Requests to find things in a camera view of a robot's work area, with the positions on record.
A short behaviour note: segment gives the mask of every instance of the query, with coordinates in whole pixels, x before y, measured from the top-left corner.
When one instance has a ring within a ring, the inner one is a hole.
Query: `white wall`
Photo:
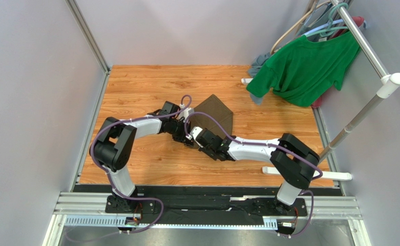
[[[355,0],[352,15],[370,25],[365,36],[391,73],[400,72],[400,1]],[[321,108],[334,138],[373,97],[381,82],[364,54],[346,76],[341,92],[329,91]],[[340,171],[355,195],[373,245],[400,245],[400,88],[338,147]]]
[[[103,81],[65,1],[0,1],[0,245],[41,245]]]
[[[109,65],[250,64],[308,0],[77,0]]]

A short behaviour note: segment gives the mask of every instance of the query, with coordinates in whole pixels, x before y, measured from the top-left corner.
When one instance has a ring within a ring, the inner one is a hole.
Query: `teal hanger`
[[[329,29],[329,31],[331,31],[332,34],[333,34],[336,30],[341,30],[341,29],[348,29],[348,27],[332,27],[332,28]],[[327,29],[319,30],[319,31],[310,33],[310,34],[306,35],[306,37],[310,37],[310,36],[313,36],[313,35],[316,35],[316,34],[319,34],[319,35],[322,36],[322,34],[326,32],[326,30],[327,30]]]
[[[331,9],[330,13],[328,14],[328,27],[326,29],[324,29],[324,30],[321,30],[320,32],[311,33],[310,36],[312,36],[313,34],[317,33],[321,37],[328,37],[328,36],[334,34],[335,30],[348,29],[347,27],[342,27],[342,28],[337,28],[337,27],[332,28],[331,27],[333,25],[333,14],[335,13],[336,9],[338,9],[340,7],[345,7],[346,9],[348,9],[348,4],[347,3],[339,3],[339,4],[335,5]]]

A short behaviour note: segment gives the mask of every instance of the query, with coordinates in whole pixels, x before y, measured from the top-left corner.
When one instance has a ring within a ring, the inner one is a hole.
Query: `green shirt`
[[[273,88],[286,101],[308,107],[332,85],[341,89],[344,74],[359,51],[351,32],[317,43],[301,36],[271,56],[247,90],[263,97]]]

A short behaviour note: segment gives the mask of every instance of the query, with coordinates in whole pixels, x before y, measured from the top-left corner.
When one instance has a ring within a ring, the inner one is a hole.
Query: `white pipe joint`
[[[383,86],[377,91],[380,98],[388,98],[394,91],[400,87],[400,73],[388,74],[381,79]]]

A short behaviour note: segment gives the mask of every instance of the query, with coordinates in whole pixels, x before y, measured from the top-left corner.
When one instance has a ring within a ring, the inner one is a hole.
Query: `wood tabletop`
[[[215,94],[234,113],[233,135],[247,139],[279,138],[292,133],[317,153],[322,144],[311,108],[291,105],[268,93],[262,105],[254,104],[241,78],[249,66],[114,66],[98,115],[94,136],[104,120],[136,118],[161,109],[165,101],[180,103],[184,94],[195,107]],[[141,185],[279,186],[283,178],[265,175],[267,163],[213,161],[195,149],[172,140],[169,134],[135,140],[128,162],[134,183]],[[327,161],[319,165],[328,171]],[[80,183],[109,183],[88,155]],[[312,186],[333,186],[315,180]]]

